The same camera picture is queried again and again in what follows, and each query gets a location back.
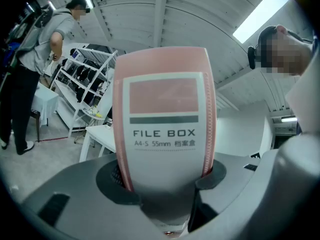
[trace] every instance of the man's arm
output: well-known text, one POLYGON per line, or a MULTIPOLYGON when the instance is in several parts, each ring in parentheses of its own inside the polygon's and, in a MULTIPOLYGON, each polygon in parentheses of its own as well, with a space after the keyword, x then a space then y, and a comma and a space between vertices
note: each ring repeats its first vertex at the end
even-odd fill
POLYGON ((53 32, 50 38, 50 48, 53 51, 53 60, 57 61, 62 55, 62 44, 65 35, 72 31, 75 20, 72 17, 65 19, 53 32))
POLYGON ((57 61, 62 55, 63 36, 59 32, 54 32, 50 39, 50 48, 53 51, 53 60, 57 61))

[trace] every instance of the gray t-shirt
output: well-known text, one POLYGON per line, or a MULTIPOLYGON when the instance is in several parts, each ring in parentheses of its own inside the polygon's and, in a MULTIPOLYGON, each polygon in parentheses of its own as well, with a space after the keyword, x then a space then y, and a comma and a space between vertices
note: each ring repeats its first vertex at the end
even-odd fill
POLYGON ((64 39, 66 34, 72 31, 75 19, 69 13, 69 9, 62 8, 53 12, 52 18, 41 31, 38 45, 31 51, 20 56, 19 61, 29 70, 44 74, 46 60, 51 53, 50 39, 54 32, 59 32, 64 39))

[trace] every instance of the white ceiling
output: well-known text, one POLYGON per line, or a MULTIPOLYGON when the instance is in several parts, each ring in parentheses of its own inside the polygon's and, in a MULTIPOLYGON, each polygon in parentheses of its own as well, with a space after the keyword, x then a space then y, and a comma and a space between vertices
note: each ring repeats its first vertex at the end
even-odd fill
MULTIPOLYGON (((70 0, 50 0, 57 8, 70 0)), ((270 111, 289 109, 285 95, 297 80, 273 78, 248 68, 247 49, 259 32, 281 24, 303 38, 312 29, 298 5, 290 0, 244 44, 233 32, 261 0, 94 0, 93 12, 83 17, 72 34, 75 42, 109 46, 127 53, 153 47, 205 47, 217 89, 218 109, 265 100, 270 111)), ((37 0, 40 6, 48 0, 37 0)), ((293 124, 282 124, 281 131, 293 124)))

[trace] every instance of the pink rectangle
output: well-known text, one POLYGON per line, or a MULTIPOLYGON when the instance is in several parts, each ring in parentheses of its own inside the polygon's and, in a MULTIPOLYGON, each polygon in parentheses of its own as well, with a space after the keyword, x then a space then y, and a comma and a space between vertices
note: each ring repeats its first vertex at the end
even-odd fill
POLYGON ((130 114, 197 111, 197 81, 194 78, 130 83, 130 114))

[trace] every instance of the man's hand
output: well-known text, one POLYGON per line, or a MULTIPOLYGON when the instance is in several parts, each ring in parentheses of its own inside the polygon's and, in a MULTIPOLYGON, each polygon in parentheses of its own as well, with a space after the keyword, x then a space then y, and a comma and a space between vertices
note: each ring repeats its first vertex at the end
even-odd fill
POLYGON ((61 55, 59 56, 59 55, 56 55, 56 54, 54 53, 54 54, 53 54, 53 57, 52 57, 52 60, 53 60, 54 62, 57 62, 60 58, 61 58, 61 55))

